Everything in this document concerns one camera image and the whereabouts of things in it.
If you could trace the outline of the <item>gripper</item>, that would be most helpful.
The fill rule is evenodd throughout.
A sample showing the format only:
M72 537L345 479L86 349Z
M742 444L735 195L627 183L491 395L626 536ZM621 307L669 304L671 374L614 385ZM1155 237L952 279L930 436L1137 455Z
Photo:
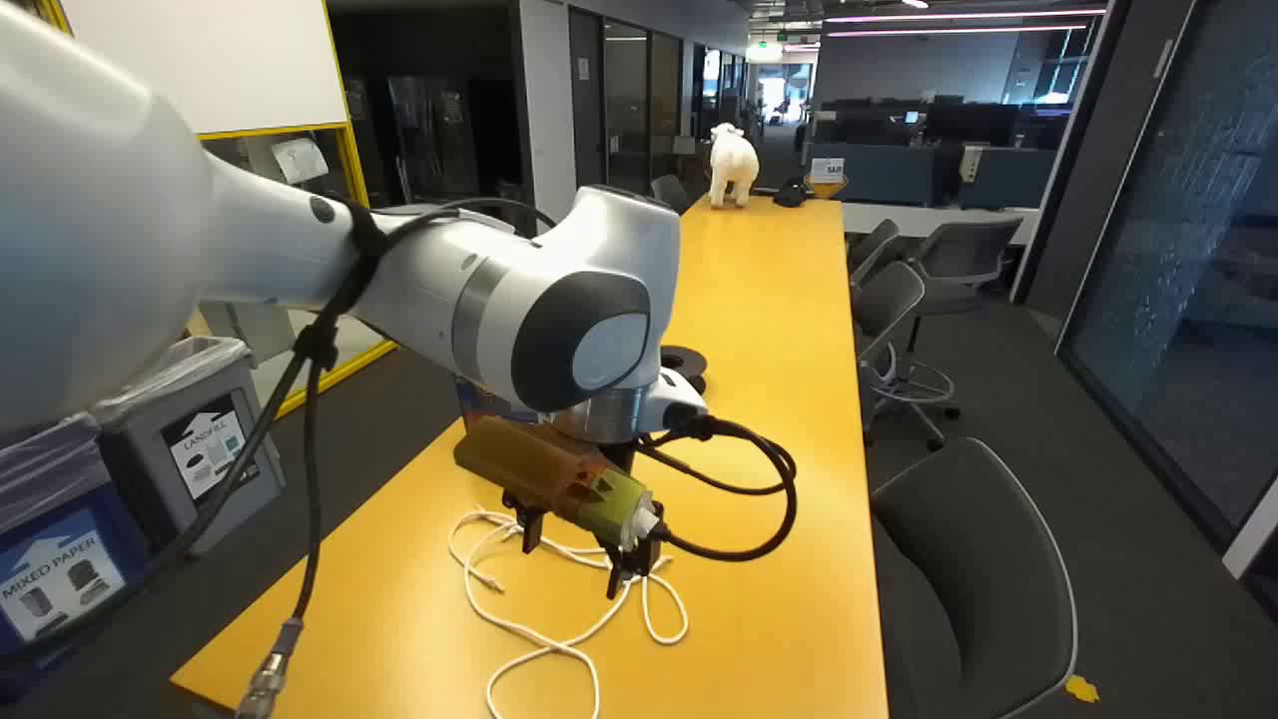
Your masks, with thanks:
M634 460L639 441L625 441L620 444L597 444L599 453L624 473L634 473ZM521 550L530 554L539 547L544 515L548 511L548 492L546 488L504 488L502 504L512 510L521 535ZM603 538L603 550L610 561L610 577L606 596L616 600L621 587L634 577L647 577L661 558L662 541L668 536L668 527L653 527L647 536L634 541L617 543Z

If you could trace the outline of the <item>blue box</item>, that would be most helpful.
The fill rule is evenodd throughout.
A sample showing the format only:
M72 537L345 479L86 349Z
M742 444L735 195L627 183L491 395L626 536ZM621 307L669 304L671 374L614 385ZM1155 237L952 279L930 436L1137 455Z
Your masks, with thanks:
M466 432L470 432L475 421L483 418L504 418L506 420L530 424L530 427L541 423L541 414L535 412L535 410L498 395L492 395L487 388L466 381L460 374L452 375L452 387L455 387L459 398L463 427L465 427Z

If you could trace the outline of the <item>black round tape roll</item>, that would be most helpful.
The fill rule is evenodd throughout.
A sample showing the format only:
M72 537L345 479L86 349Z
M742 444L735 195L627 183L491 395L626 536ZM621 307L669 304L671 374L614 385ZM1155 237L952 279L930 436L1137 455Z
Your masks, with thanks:
M659 351L661 365L670 372L679 373L698 395L704 395L707 359L691 350L691 347L665 345Z

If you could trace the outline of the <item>row of grey chairs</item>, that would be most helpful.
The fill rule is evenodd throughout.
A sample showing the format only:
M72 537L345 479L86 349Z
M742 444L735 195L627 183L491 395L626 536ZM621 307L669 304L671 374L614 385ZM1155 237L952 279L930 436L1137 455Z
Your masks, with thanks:
M918 359L923 321L984 309L1002 278L1022 218L941 223L909 243L884 220L849 252L849 286L863 437L872 444L875 418L907 412L927 433L927 450L947 437L935 415L958 418L953 378Z

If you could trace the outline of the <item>grey waste bin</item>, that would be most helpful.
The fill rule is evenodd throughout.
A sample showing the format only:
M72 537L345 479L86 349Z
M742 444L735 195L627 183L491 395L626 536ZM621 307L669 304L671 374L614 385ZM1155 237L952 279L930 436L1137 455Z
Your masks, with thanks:
M221 337L174 344L150 374L89 407L102 458L150 556L210 504L259 414L250 347Z

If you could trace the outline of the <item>white plush sheep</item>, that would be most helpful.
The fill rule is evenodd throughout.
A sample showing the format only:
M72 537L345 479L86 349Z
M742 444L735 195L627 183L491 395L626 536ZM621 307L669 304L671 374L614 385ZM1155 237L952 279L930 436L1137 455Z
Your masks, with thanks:
M735 208L745 208L760 169L757 151L732 123L712 128L711 138L709 206L722 209L731 201Z

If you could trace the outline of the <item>white sign card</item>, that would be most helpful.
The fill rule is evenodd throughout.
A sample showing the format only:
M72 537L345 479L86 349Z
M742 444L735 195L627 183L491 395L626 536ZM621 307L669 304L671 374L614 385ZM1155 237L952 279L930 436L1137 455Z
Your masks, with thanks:
M845 186L849 186L845 158L813 158L804 178L805 186L814 199L835 201Z

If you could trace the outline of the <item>white bench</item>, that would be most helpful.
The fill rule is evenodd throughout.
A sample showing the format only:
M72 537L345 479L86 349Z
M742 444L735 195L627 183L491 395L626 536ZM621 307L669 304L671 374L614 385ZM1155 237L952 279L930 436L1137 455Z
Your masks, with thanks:
M866 234L883 220L898 223L898 231L907 238L927 238L941 223L996 223L1021 220L1011 243L1013 246L1026 246L1039 223L1039 209L912 208L912 206L843 202L843 232Z

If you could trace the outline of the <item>blue recycling bin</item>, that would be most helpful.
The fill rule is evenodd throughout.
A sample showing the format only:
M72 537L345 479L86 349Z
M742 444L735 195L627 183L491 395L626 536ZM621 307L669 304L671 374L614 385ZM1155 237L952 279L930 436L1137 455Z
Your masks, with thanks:
M87 412L0 450L0 663L132 586L147 541Z

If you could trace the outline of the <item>row of office desks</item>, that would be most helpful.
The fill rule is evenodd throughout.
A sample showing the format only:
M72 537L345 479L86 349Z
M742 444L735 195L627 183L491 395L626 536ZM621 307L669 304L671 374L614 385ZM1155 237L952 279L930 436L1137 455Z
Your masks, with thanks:
M845 158L836 197L912 208L1040 206L1071 109L1035 103L854 97L823 102L803 137L813 158Z

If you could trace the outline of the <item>whiteboard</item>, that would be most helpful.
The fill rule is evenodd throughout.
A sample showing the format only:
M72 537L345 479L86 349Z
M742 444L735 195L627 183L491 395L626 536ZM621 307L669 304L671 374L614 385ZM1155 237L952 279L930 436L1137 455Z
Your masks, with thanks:
M346 123L323 0L59 0L73 36L198 135Z

